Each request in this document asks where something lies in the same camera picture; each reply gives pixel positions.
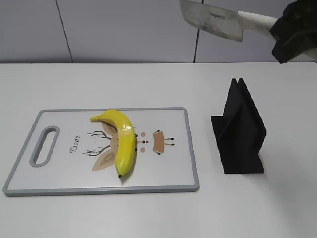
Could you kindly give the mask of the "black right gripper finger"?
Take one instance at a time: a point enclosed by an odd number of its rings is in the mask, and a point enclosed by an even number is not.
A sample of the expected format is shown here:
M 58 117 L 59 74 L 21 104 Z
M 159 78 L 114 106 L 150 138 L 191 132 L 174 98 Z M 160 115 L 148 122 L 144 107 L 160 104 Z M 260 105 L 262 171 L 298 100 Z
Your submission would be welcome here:
M 297 0 L 287 5 L 270 29 L 276 40 L 273 56 L 280 64 L 317 48 L 317 1 Z

